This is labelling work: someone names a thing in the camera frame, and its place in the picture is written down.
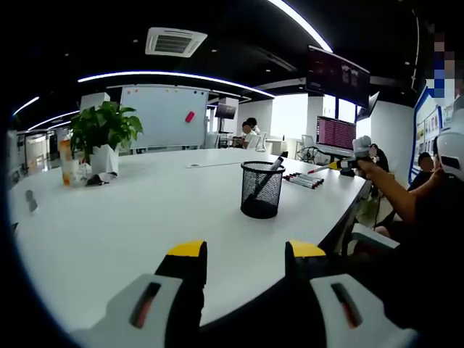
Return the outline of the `person's right hand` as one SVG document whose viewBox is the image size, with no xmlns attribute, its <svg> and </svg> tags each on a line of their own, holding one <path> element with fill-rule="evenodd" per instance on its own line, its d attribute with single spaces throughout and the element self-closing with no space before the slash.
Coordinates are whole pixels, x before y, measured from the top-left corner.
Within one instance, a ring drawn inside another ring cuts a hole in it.
<svg viewBox="0 0 464 348">
<path fill-rule="evenodd" d="M 381 168 L 371 160 L 359 159 L 357 161 L 358 171 L 364 179 L 374 180 L 381 173 Z"/>
</svg>

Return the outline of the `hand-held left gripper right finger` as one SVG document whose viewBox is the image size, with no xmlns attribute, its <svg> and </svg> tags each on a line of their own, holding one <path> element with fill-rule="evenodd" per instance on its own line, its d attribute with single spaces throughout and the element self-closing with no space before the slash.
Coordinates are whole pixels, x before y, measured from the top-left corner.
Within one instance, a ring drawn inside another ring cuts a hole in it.
<svg viewBox="0 0 464 348">
<path fill-rule="evenodd" d="M 314 244 L 290 240 L 286 277 L 309 286 L 323 322 L 327 347 L 413 347 L 417 332 L 387 318 L 383 302 L 348 274 L 325 275 L 326 253 Z"/>
</svg>

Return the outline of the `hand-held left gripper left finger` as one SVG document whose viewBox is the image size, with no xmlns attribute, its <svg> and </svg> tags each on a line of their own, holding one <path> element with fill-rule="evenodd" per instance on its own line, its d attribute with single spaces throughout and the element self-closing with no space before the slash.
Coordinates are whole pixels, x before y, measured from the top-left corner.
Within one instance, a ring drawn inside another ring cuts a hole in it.
<svg viewBox="0 0 464 348">
<path fill-rule="evenodd" d="M 207 242 L 179 244 L 154 273 L 114 295 L 101 320 L 72 338 L 80 347 L 188 347 L 199 335 L 206 282 Z"/>
</svg>

